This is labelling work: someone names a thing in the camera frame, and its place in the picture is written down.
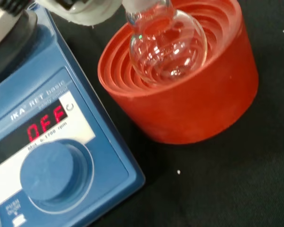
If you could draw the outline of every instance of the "red led display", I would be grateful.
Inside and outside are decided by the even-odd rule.
[[[51,109],[51,111],[47,111],[47,114],[43,115],[40,119],[35,119],[35,122],[27,128],[29,141],[32,142],[36,140],[40,135],[47,132],[66,116],[63,107],[58,105],[54,109]]]

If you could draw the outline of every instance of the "control knob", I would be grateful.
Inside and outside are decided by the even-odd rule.
[[[42,144],[26,157],[20,173],[24,192],[41,210],[50,213],[74,206],[90,189],[93,161],[74,140]]]

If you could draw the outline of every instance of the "flask neck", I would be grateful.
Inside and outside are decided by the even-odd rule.
[[[136,34],[145,33],[147,28],[164,29],[169,24],[176,9],[170,0],[124,0],[126,19]]]

